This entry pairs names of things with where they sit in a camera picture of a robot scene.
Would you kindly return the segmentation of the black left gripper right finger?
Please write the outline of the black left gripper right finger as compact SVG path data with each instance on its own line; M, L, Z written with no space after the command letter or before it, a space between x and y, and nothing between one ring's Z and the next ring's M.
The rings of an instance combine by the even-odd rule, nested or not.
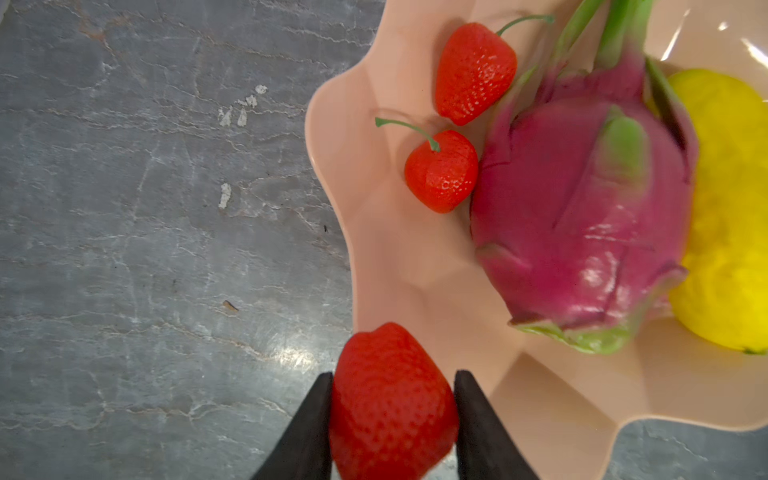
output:
M460 479L539 480L470 371L456 372L454 398L459 418L456 453Z

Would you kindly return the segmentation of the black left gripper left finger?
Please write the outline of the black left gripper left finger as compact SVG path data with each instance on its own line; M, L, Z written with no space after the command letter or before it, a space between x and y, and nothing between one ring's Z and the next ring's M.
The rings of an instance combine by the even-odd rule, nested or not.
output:
M321 373L272 452L251 476L259 479L331 478L328 437L333 374Z

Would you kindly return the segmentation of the red fake strawberry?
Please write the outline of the red fake strawberry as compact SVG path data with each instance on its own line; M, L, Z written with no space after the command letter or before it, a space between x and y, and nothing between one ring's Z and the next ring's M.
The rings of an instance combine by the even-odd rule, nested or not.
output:
M435 135L392 119L375 118L375 125L398 125L425 138L407 157L404 180L411 193L430 210L445 214L466 200L476 185L479 157L461 133L445 130Z
M472 22L450 35L436 73L435 107L440 116L464 126L503 97L515 78L518 59L502 35L513 26L531 20L551 24L554 17L528 15L496 31Z
M329 440L344 479L420 479L457 440L453 391L419 342L388 322L338 359Z

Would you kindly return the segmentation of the pink fake dragon fruit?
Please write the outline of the pink fake dragon fruit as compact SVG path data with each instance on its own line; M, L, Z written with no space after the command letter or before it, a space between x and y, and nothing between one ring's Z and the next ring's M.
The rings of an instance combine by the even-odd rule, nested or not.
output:
M470 202L512 327L589 354L621 349L687 276L699 142L645 52L652 8L612 2L593 67L576 71L568 56L599 3L578 6L500 100Z

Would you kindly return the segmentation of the yellow fake mango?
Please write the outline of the yellow fake mango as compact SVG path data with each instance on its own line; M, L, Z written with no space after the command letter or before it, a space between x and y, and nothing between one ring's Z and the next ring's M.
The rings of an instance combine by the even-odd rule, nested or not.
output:
M677 319L718 345L767 351L767 105L712 70L669 79L699 140L688 278L669 297Z

